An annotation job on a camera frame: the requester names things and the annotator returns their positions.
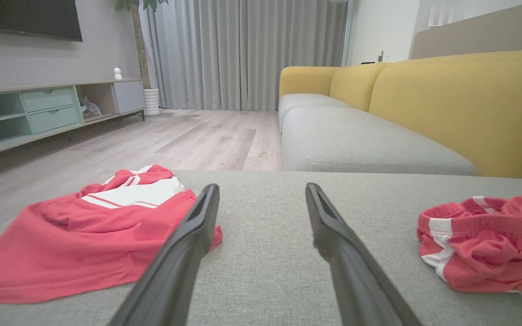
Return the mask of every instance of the potted plant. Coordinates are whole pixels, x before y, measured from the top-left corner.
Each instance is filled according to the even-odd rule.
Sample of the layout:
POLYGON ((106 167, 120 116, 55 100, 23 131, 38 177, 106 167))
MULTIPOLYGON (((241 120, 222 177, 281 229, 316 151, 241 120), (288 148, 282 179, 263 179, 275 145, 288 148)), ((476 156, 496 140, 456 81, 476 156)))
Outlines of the potted plant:
MULTIPOLYGON (((145 115, 159 115, 160 114, 160 96, 158 95, 158 88, 152 88, 149 77, 149 66, 146 61, 145 42, 142 37, 142 27, 140 24, 140 0, 115 0, 116 10, 126 9, 132 16, 132 25, 134 27, 134 36, 136 39, 136 49, 138 51, 138 64, 140 66, 140 78, 142 79, 142 86, 145 89, 146 110, 145 115)), ((149 6, 156 11, 159 4, 166 3, 168 0, 143 0, 143 9, 146 10, 149 6)))

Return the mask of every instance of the gray seat cushion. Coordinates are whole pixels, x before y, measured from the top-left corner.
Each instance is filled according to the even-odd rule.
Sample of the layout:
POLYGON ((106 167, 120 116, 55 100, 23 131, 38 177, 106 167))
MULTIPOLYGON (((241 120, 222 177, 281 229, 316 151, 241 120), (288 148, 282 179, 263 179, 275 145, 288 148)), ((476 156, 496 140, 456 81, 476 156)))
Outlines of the gray seat cushion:
POLYGON ((279 109, 277 112, 279 115, 279 130, 283 131, 283 119, 291 109, 311 106, 350 107, 342 101, 321 94, 294 93, 283 95, 281 99, 279 99, 279 109))
MULTIPOLYGON (((323 188, 423 324, 522 325, 521 295, 454 291, 421 260, 416 237, 424 209, 470 196, 522 195, 521 179, 221 171, 176 175, 197 194, 209 183, 220 186, 217 224, 223 243, 201 262, 189 325, 340 325, 329 266, 313 247, 307 182, 323 188)), ((130 288, 0 305, 0 325, 103 326, 130 288)))
POLYGON ((477 175, 455 151, 355 109, 292 109, 283 123, 282 144, 287 171, 477 175))

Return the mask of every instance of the sheer white curtain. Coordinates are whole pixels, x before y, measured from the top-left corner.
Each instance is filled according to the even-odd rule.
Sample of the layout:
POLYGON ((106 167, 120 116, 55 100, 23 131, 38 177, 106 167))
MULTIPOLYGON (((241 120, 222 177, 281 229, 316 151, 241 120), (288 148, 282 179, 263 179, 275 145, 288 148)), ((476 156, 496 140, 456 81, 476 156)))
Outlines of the sheer white curtain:
POLYGON ((346 7, 169 0, 155 13, 152 33, 166 107, 275 111, 281 69, 341 64, 346 7))

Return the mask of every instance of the plant pot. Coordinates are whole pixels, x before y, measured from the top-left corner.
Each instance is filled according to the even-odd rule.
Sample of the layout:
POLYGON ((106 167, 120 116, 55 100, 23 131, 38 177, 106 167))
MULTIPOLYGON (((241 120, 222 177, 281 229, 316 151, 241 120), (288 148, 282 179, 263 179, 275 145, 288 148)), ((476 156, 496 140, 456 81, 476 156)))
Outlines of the plant pot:
POLYGON ((145 89, 146 117, 155 117, 160 115, 160 95, 158 88, 145 89))

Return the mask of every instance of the wooden floor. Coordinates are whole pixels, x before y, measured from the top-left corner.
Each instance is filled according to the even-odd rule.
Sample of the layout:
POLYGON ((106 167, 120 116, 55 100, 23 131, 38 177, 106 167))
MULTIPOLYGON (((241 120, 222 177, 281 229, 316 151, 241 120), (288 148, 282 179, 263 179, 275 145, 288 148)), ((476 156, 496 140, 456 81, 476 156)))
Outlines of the wooden floor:
POLYGON ((164 110, 102 122, 0 154, 0 234, 23 207, 103 182, 120 169, 282 167, 276 112, 164 110))

